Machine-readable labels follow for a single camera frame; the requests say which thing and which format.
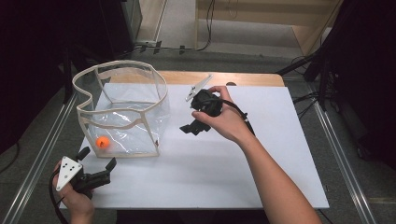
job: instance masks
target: small orange ball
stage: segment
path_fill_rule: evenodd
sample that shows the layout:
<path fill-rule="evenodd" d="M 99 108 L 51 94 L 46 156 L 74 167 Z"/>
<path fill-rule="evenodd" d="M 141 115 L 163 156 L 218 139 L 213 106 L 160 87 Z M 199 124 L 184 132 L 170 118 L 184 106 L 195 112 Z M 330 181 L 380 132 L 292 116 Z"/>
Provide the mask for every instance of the small orange ball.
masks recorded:
<path fill-rule="evenodd" d="M 106 149 L 110 145 L 110 139 L 106 136 L 99 136 L 96 139 L 96 146 L 100 149 Z"/>

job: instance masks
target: white surface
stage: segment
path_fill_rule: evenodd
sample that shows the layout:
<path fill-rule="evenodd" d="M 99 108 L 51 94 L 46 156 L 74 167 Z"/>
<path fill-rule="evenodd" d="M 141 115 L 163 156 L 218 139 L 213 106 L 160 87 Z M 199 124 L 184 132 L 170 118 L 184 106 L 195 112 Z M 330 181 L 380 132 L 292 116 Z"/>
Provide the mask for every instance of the white surface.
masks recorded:
<path fill-rule="evenodd" d="M 237 144 L 215 130 L 185 134 L 193 121 L 185 94 L 190 86 L 168 85 L 171 118 L 156 158 L 117 159 L 111 183 L 94 191 L 98 208 L 260 208 L 246 158 Z M 329 207 L 287 88 L 229 87 L 256 136 L 315 208 Z M 81 148 L 88 146 L 85 139 Z M 103 171 L 110 159 L 91 152 L 86 173 Z"/>
<path fill-rule="evenodd" d="M 60 191 L 70 182 L 71 179 L 82 169 L 82 166 L 68 157 L 62 158 L 61 170 L 59 171 L 58 183 L 56 190 Z"/>

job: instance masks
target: transparent plastic container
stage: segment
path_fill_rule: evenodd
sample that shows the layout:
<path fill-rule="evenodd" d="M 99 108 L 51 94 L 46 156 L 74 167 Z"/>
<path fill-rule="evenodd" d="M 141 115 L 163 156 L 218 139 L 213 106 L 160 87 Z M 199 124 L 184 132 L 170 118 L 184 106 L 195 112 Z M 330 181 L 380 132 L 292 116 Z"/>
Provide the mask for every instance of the transparent plastic container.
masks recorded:
<path fill-rule="evenodd" d="M 78 73 L 78 122 L 97 157 L 159 156 L 170 116 L 165 79 L 149 64 L 103 63 Z"/>

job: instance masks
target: white tag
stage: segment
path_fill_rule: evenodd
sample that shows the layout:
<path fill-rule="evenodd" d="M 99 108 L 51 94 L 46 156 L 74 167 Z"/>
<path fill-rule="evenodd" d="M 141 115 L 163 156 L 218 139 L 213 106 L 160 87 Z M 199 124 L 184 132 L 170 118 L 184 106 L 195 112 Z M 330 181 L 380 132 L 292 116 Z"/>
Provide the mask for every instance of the white tag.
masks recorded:
<path fill-rule="evenodd" d="M 56 190 L 60 191 L 81 170 L 82 165 L 68 157 L 62 158 L 61 170 L 59 172 Z"/>
<path fill-rule="evenodd" d="M 200 81 L 199 83 L 197 83 L 195 86 L 191 86 L 191 90 L 189 95 L 187 95 L 186 97 L 186 102 L 188 102 L 190 99 L 192 99 L 192 97 L 194 97 L 196 94 L 198 94 L 198 92 L 206 85 L 206 83 L 212 79 L 213 75 L 209 74 L 209 76 L 207 76 L 206 78 L 204 78 L 204 80 Z"/>

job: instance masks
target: wrist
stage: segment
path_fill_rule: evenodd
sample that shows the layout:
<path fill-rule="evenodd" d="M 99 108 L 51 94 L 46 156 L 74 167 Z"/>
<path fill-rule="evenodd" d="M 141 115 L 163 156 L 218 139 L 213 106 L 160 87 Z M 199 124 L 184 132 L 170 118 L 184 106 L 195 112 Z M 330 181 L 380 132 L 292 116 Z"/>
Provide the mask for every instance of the wrist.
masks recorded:
<path fill-rule="evenodd" d="M 242 148 L 242 150 L 245 150 L 250 144 L 252 144 L 255 141 L 258 141 L 256 136 L 251 133 L 250 131 L 247 132 L 242 132 L 241 134 L 238 134 L 235 139 L 235 143 Z"/>
<path fill-rule="evenodd" d="M 71 215 L 71 224 L 91 224 L 93 223 L 93 213 Z"/>

